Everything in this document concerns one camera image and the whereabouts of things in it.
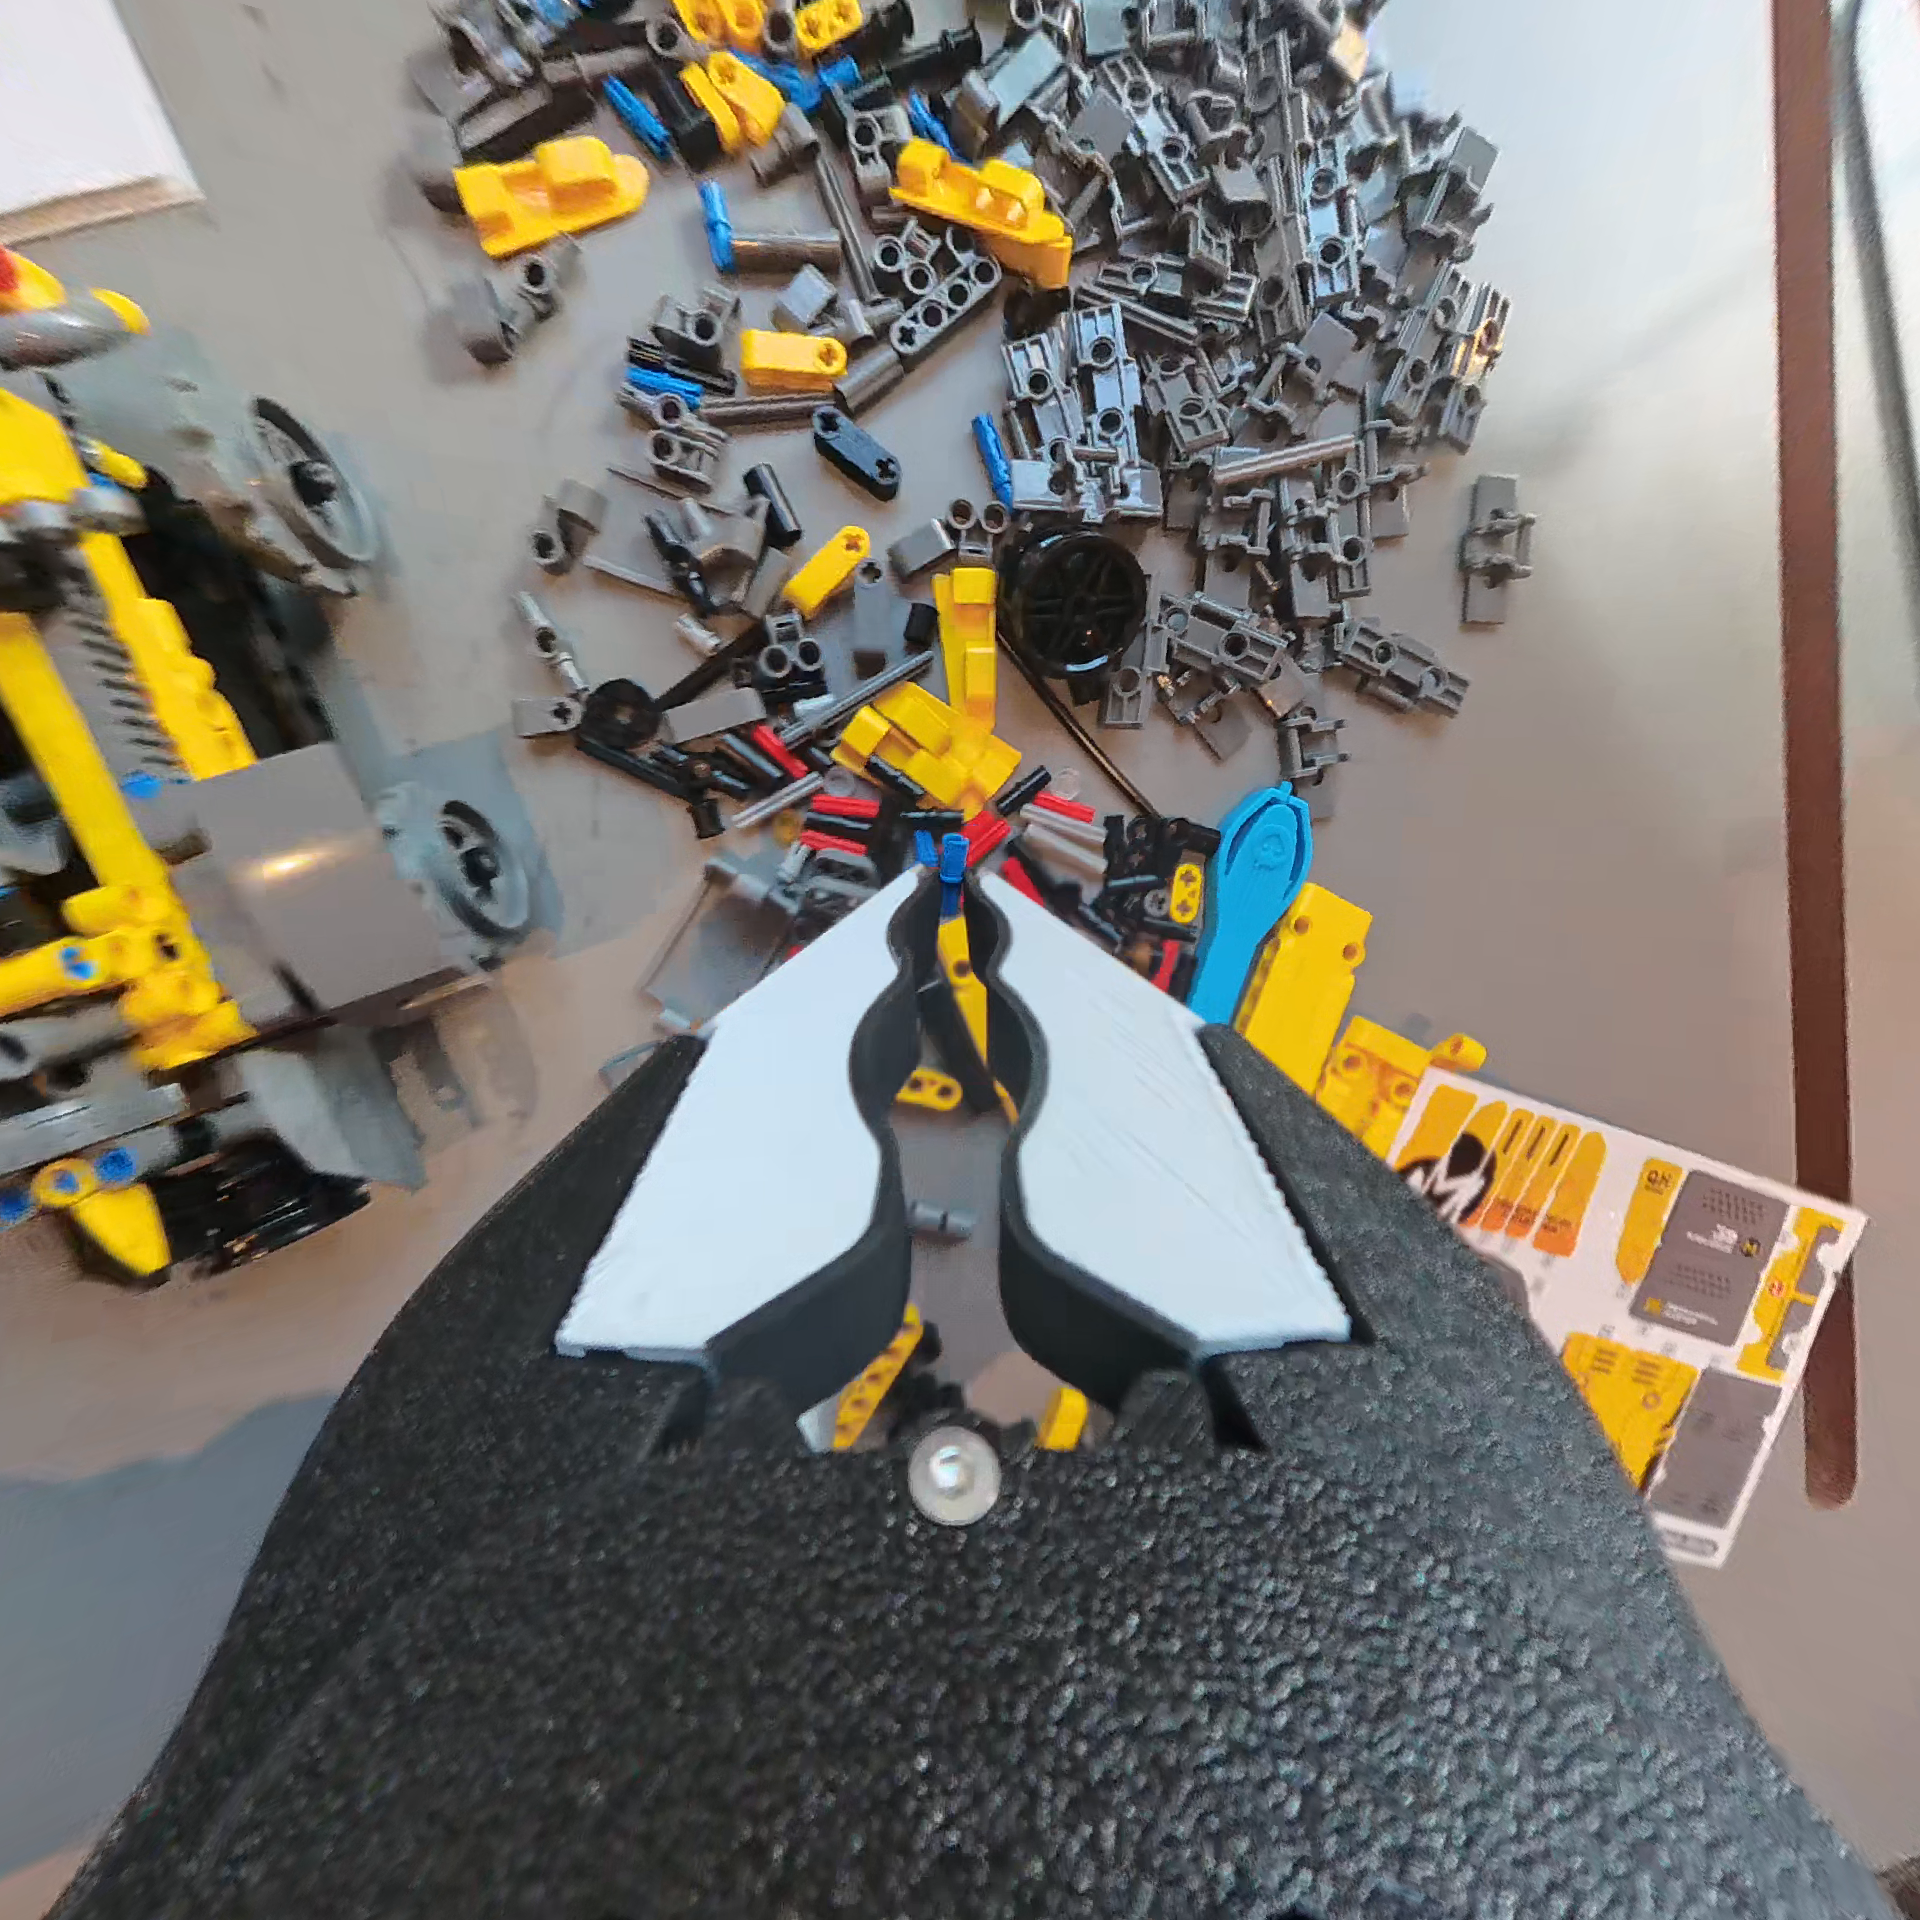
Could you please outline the yellow toy brick vehicle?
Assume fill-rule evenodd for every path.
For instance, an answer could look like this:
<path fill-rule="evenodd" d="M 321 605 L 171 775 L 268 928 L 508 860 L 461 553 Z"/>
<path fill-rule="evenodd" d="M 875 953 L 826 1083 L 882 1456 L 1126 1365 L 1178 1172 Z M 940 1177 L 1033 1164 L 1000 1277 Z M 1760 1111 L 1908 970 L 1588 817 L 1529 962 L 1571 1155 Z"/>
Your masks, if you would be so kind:
<path fill-rule="evenodd" d="M 3 323 L 4 1229 L 156 1289 L 422 1185 L 393 1037 L 538 876 L 353 724 L 379 530 L 325 439 L 12 248 Z"/>

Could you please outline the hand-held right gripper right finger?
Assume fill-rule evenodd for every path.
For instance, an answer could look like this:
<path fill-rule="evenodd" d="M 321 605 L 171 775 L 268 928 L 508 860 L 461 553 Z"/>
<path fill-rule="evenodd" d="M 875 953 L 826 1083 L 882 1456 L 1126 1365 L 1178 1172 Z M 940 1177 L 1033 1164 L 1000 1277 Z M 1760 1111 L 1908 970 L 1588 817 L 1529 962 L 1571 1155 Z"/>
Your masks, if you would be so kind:
<path fill-rule="evenodd" d="M 1354 1317 L 1202 1045 L 1205 1027 L 986 877 L 993 1072 L 1014 1106 L 1000 1304 L 1027 1353 L 1273 1353 Z"/>

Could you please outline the yellow striped leaflet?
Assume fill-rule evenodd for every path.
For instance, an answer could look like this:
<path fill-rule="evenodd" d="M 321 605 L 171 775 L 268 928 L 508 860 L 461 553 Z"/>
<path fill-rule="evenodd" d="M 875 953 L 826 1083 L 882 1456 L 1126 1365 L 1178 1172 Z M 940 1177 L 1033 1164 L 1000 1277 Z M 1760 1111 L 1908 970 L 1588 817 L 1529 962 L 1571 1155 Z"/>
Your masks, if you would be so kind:
<path fill-rule="evenodd" d="M 1669 1556 L 1721 1568 L 1867 1217 L 1436 1063 L 1363 1140 L 1490 1259 Z"/>

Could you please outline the pile of loose toy bricks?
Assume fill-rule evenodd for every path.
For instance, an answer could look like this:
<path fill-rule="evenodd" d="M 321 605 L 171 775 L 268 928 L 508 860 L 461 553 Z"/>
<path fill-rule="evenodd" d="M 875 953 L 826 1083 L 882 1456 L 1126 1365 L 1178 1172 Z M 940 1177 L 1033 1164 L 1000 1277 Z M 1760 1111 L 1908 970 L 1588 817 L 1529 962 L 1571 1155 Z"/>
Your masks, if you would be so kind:
<path fill-rule="evenodd" d="M 1186 1005 L 1218 823 L 1470 684 L 1370 610 L 1427 452 L 1472 451 L 1509 299 L 1472 277 L 1497 149 L 1405 97 L 1379 4 L 435 4 L 416 180 L 489 265 L 506 369 L 571 243 L 698 185 L 715 284 L 652 298 L 616 401 L 640 489 L 547 499 L 533 563 L 662 599 L 694 668 L 560 690 L 521 737 L 773 832 L 801 948 L 964 832 Z M 1372 916 L 1305 883 L 1230 1024 L 1363 1140 L 1466 1035 L 1350 1015 Z"/>

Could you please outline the grey desk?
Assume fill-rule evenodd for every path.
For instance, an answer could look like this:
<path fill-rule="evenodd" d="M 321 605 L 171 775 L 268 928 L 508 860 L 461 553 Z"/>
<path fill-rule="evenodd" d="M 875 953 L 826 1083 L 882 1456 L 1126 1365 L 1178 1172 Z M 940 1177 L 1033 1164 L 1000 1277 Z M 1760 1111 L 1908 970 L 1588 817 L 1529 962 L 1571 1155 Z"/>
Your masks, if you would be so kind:
<path fill-rule="evenodd" d="M 638 784 L 517 741 L 526 522 L 622 451 L 654 284 L 699 284 L 683 180 L 596 233 L 501 375 L 441 333 L 470 243 L 405 176 L 421 4 L 123 4 L 203 204 L 33 248 L 283 401 L 392 569 L 344 610 L 378 756 L 493 762 L 556 928 L 456 999 L 430 1186 L 226 1281 L 80 1281 L 4 1243 L 4 1914 L 42 1914 L 201 1676 L 326 1404 L 406 1291 L 654 1035 L 704 851 Z M 1373 913 L 1356 1004 L 1468 1031 L 1496 1081 L 1790 1180 L 1770 10 L 1389 4 L 1398 80 L 1500 147 L 1478 267 L 1513 305 L 1474 455 L 1434 466 L 1376 604 L 1459 660 L 1460 719 L 1354 704 L 1315 872 Z M 1856 292 L 1843 331 L 1846 919 L 1861 1479 L 1790 1431 L 1692 1599 L 1766 1732 L 1875 1861 L 1916 1852 L 1916 673 Z"/>

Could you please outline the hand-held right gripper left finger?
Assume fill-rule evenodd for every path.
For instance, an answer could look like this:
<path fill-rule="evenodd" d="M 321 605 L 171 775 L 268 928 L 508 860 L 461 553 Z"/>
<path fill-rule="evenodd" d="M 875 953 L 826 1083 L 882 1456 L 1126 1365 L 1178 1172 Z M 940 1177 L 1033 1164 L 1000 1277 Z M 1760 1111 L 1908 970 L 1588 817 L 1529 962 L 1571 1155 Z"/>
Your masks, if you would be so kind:
<path fill-rule="evenodd" d="M 683 1091 L 557 1325 L 557 1353 L 865 1368 L 910 1289 L 892 1108 L 918 1059 L 896 877 L 709 1021 Z"/>

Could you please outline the blue curved toy panel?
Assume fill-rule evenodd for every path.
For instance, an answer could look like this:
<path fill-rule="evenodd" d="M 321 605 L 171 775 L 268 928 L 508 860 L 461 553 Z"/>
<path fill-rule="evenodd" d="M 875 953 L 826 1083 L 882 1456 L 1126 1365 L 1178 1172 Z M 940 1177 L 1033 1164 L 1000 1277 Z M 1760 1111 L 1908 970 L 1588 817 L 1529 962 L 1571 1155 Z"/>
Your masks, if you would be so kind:
<path fill-rule="evenodd" d="M 1202 1024 L 1233 1024 L 1264 941 L 1308 883 L 1312 813 L 1282 783 L 1233 808 L 1217 832 L 1186 1005 Z"/>

